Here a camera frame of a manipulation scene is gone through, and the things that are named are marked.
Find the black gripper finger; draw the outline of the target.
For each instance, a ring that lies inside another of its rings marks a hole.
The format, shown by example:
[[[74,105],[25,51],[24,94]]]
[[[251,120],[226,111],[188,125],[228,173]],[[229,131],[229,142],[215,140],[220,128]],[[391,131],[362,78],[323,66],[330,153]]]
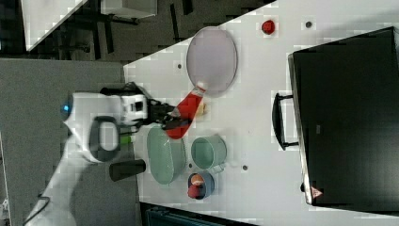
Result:
[[[170,115],[172,117],[180,117],[181,113],[177,106],[169,104],[161,104],[157,106],[157,112],[162,115]]]
[[[189,119],[173,119],[171,121],[166,121],[161,125],[163,130],[172,130],[181,126],[189,125],[191,120]]]

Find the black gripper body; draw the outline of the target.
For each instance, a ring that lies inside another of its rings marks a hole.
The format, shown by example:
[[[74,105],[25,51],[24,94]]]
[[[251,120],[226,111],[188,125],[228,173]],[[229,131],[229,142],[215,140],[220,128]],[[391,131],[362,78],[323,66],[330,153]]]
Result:
[[[162,115],[160,113],[157,112],[157,106],[161,105],[161,104],[166,104],[166,103],[162,103],[160,101],[154,100],[154,99],[149,99],[147,101],[148,107],[148,118],[146,119],[146,123],[147,124],[151,124],[151,123],[165,123],[165,121],[167,120],[167,118],[169,117],[169,115]]]

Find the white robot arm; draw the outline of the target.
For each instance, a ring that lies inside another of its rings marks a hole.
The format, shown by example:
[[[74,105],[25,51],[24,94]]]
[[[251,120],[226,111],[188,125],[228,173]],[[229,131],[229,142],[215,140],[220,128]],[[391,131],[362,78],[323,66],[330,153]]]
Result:
[[[136,90],[75,92],[61,107],[69,130],[62,157],[23,226],[76,226],[72,193],[86,168],[109,162],[120,151],[120,130],[156,123],[171,130],[191,122],[167,103]]]

